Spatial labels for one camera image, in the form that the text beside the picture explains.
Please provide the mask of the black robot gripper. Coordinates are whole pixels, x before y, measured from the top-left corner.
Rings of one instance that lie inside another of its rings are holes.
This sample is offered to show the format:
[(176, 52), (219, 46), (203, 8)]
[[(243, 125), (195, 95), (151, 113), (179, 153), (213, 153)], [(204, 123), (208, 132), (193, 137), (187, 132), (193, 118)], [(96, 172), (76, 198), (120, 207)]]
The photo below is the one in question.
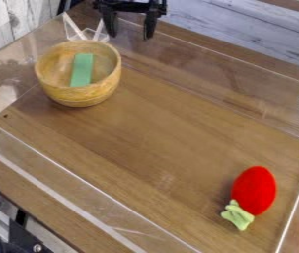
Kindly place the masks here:
[(167, 0), (93, 0), (92, 7), (101, 13), (104, 27), (113, 38), (119, 32), (119, 12), (147, 14), (144, 20), (144, 40), (152, 38), (156, 16), (167, 11)]

